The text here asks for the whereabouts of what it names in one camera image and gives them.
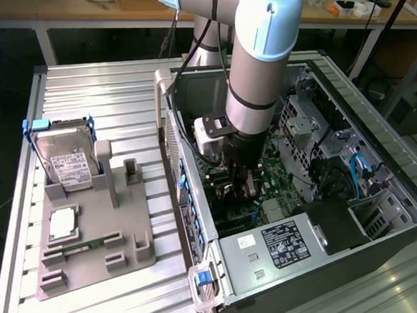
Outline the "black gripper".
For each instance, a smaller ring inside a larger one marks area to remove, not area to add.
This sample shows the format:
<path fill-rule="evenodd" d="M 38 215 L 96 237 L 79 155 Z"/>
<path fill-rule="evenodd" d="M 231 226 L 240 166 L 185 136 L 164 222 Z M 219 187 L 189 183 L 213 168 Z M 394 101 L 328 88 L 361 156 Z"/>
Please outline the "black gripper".
<path fill-rule="evenodd" d="M 254 168 L 263 154 L 265 140 L 265 132 L 254 135 L 236 132 L 226 135 L 223 152 L 229 169 Z"/>

